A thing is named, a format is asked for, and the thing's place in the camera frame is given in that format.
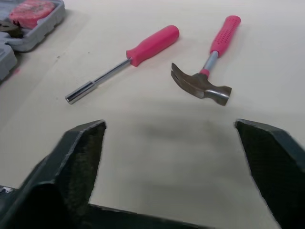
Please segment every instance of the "claw hammer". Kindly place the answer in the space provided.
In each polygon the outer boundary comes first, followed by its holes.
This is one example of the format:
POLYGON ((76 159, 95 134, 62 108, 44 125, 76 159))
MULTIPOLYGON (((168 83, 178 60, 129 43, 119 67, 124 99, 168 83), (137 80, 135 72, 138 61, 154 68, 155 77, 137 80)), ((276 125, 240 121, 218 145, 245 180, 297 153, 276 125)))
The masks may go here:
POLYGON ((214 99, 222 106, 226 105, 232 88, 227 86, 214 86, 208 81, 208 77, 216 60, 227 50, 240 22, 241 19, 238 16, 229 16, 225 19, 224 25, 211 45, 210 57, 199 73, 187 75, 177 65, 172 63, 171 76, 183 90, 200 99, 208 97, 214 99))

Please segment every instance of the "metal hammer shaft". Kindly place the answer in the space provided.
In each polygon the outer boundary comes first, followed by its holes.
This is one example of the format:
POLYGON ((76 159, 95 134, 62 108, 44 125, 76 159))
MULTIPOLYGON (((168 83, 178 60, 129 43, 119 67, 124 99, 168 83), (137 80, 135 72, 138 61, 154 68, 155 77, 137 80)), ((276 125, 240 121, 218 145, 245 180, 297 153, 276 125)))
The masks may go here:
POLYGON ((211 45, 209 59, 206 61, 200 73, 209 76, 210 70, 215 65, 216 60, 221 57, 229 47, 230 41, 240 22, 241 19, 237 16, 229 16, 225 19, 224 25, 211 45))

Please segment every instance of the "screwdriver shaft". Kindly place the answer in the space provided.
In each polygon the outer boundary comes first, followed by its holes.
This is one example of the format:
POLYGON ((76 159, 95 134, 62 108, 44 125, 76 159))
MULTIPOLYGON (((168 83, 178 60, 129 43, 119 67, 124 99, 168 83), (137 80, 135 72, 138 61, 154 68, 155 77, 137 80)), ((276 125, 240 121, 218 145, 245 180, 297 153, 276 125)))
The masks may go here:
POLYGON ((118 72, 119 70, 123 69, 128 63, 130 63, 131 59, 127 59, 123 61, 122 63, 116 65, 114 68, 106 72, 104 75, 96 78, 94 81, 89 81, 85 83, 83 86, 79 87, 75 91, 68 94, 65 99, 69 104, 73 104, 76 101, 83 98, 88 93, 92 92, 97 86, 106 80, 108 80, 110 77, 113 76, 114 73, 118 72))
POLYGON ((108 72, 106 72, 104 75, 101 75, 100 77, 96 78, 93 82, 96 83, 97 85, 105 82, 106 80, 108 80, 111 76, 113 76, 114 73, 118 72, 119 70, 123 69, 124 66, 126 66, 127 64, 130 64, 131 59, 126 59, 125 61, 123 61, 122 63, 116 65, 115 67, 113 67, 111 70, 109 70, 108 72))

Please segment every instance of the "screwdriver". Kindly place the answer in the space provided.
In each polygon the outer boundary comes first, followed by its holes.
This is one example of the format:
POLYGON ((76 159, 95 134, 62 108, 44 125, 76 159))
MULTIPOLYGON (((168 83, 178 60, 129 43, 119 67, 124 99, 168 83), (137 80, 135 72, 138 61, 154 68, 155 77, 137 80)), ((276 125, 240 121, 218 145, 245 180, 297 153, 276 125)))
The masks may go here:
POLYGON ((127 59, 122 63, 116 65, 114 68, 106 72, 104 75, 96 78, 93 81, 85 83, 72 93, 68 94, 65 99, 69 104, 73 104, 76 101, 83 98, 88 93, 97 88, 98 85, 108 80, 113 73, 118 72, 120 69, 128 64, 137 67, 141 62, 155 56, 162 50, 166 49, 177 41, 179 37, 179 30, 174 25, 166 26, 160 31, 156 32, 152 36, 146 38, 144 41, 138 44, 133 49, 126 51, 127 59))

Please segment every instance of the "hammer grip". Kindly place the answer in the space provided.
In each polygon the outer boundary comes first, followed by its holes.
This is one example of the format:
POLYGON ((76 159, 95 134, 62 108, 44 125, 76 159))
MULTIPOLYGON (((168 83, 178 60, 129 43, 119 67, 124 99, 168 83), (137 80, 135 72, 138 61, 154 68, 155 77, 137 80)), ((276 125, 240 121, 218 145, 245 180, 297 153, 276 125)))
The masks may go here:
POLYGON ((225 19, 223 27, 212 43, 210 53, 218 51, 218 58, 224 54, 240 22, 241 19, 238 16, 229 16, 225 19))

